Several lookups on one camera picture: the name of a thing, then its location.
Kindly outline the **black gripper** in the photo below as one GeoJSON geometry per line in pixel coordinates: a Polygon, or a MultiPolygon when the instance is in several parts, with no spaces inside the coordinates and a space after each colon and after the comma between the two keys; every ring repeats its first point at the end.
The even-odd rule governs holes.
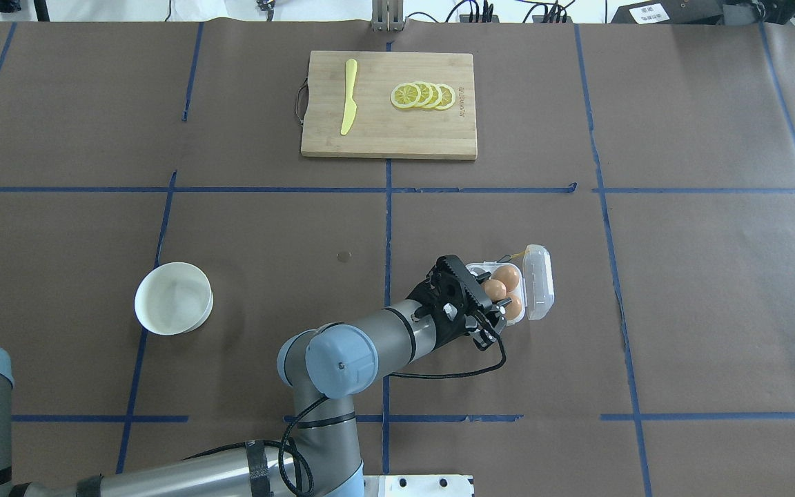
{"type": "Polygon", "coordinates": [[[443,255],[425,280],[413,287],[407,299],[420,307],[411,317],[431,318],[434,349],[470,336],[477,349],[486,351],[501,339],[507,320],[504,312],[491,311],[491,299],[482,288],[489,277],[489,273],[470,273],[457,255],[443,255]]]}

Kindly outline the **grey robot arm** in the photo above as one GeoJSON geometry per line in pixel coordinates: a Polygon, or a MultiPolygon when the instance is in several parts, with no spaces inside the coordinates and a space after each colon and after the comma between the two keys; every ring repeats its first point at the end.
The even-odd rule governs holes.
{"type": "Polygon", "coordinates": [[[452,340],[496,344],[516,318],[515,283],[439,257],[404,301],[353,323],[303,331],[277,370],[297,414],[278,440],[247,440],[145,471],[100,474],[64,489],[12,480],[12,360],[0,347],[0,496],[363,496],[353,396],[452,340]]]}

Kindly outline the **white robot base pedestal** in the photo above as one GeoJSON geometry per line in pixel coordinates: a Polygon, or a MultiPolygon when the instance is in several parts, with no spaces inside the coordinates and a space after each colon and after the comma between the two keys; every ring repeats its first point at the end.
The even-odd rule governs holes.
{"type": "Polygon", "coordinates": [[[461,474],[376,475],[360,473],[326,496],[474,496],[473,477],[461,474]]]}

